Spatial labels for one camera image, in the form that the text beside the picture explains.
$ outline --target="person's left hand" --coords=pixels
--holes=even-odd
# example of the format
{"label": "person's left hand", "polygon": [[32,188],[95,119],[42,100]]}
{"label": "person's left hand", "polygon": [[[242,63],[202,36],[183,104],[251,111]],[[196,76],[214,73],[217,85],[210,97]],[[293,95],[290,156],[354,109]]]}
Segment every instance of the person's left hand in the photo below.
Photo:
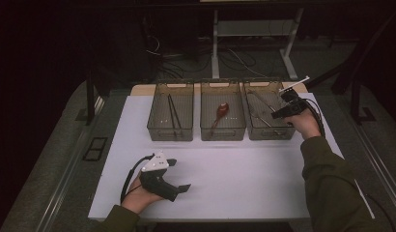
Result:
{"label": "person's left hand", "polygon": [[141,186],[140,175],[141,172],[138,173],[135,180],[129,186],[128,193],[121,204],[122,207],[129,209],[136,214],[140,214],[150,204],[163,199],[162,197],[145,190]]}

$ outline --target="person's right hand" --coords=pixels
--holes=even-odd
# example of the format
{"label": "person's right hand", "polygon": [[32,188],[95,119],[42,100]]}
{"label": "person's right hand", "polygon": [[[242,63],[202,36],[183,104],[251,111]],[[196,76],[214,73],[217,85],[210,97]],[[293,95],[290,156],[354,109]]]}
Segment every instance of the person's right hand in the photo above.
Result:
{"label": "person's right hand", "polygon": [[322,136],[319,131],[318,123],[313,117],[310,109],[305,109],[298,115],[286,117],[284,121],[293,124],[295,129],[301,133],[303,139]]}

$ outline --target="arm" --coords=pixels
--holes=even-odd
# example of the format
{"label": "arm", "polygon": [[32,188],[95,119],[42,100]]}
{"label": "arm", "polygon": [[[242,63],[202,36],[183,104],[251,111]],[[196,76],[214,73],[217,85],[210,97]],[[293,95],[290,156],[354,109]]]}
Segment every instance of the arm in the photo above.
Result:
{"label": "arm", "polygon": [[307,109],[285,119],[305,141],[304,158],[306,204],[315,231],[380,231],[371,219],[348,164],[333,154]]}
{"label": "arm", "polygon": [[121,206],[115,205],[105,221],[90,230],[91,232],[128,232],[132,231],[140,219],[139,214],[150,204],[162,197],[143,189],[138,177],[131,183]]}

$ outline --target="table surface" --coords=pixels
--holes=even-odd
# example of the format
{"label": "table surface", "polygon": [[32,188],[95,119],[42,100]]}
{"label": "table surface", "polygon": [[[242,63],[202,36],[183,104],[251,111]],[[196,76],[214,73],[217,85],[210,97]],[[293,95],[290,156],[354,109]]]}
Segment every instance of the table surface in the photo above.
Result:
{"label": "table surface", "polygon": [[[291,140],[202,141],[199,128],[200,96],[195,95],[191,142],[152,141],[147,121],[154,92],[150,85],[136,86],[127,97],[111,149],[102,171],[89,218],[103,220],[119,204],[128,171],[137,161],[162,151],[176,159],[164,180],[171,185],[191,184],[175,202],[160,201],[146,209],[144,221],[268,221],[308,218],[303,158],[303,139],[295,132]],[[302,97],[314,100],[313,94]],[[326,138],[342,157],[324,120]]]}

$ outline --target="hand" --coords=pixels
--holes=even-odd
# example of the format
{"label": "hand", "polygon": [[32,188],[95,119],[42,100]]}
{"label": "hand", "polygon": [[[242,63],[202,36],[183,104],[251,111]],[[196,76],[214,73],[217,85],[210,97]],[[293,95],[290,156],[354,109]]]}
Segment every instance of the hand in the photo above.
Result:
{"label": "hand", "polygon": [[310,137],[322,136],[319,131],[318,123],[313,117],[310,109],[305,109],[298,115],[284,118],[286,123],[292,123],[297,131],[299,131],[303,139]]}
{"label": "hand", "polygon": [[140,214],[150,204],[162,200],[163,198],[150,193],[141,186],[140,173],[129,186],[129,191],[122,202],[122,206],[128,210]]}

